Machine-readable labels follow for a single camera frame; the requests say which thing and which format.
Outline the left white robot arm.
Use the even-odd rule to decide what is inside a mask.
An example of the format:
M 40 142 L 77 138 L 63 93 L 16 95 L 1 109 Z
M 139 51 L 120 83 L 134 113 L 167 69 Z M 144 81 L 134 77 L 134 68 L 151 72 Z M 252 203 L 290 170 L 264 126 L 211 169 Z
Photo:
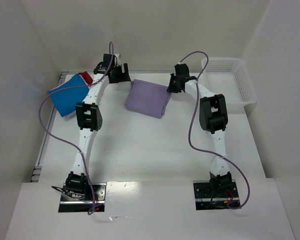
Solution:
M 121 63 L 120 54 L 103 55 L 100 62 L 93 71 L 92 86 L 89 87 L 87 96 L 75 106 L 77 124 L 79 127 L 79 150 L 77 151 L 75 162 L 65 180 L 65 191 L 92 199 L 94 193 L 88 182 L 87 169 L 92 145 L 97 132 L 102 127 L 102 115 L 99 104 L 106 87 L 109 84 L 129 82 L 127 63 Z

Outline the purple polo shirt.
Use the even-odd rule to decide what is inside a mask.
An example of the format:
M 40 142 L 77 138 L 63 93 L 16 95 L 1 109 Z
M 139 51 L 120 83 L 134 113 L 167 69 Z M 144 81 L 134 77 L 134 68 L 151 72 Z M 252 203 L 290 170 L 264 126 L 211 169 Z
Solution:
M 131 82 L 125 107 L 128 111 L 161 119 L 170 97 L 166 86 L 135 79 Z

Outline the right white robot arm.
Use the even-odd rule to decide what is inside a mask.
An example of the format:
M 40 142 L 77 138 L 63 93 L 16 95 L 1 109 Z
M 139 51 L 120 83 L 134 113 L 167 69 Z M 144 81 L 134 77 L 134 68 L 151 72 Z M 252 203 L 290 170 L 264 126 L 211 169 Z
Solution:
M 225 160 L 228 113 L 224 95 L 217 95 L 198 83 L 198 79 L 190 75 L 185 63 L 175 65 L 175 73 L 171 74 L 167 91 L 185 92 L 197 100 L 194 112 L 199 113 L 200 127 L 208 133 L 214 145 L 213 150 L 205 151 L 214 155 L 210 166 L 211 191 L 215 197 L 223 194 L 232 184 L 230 168 Z

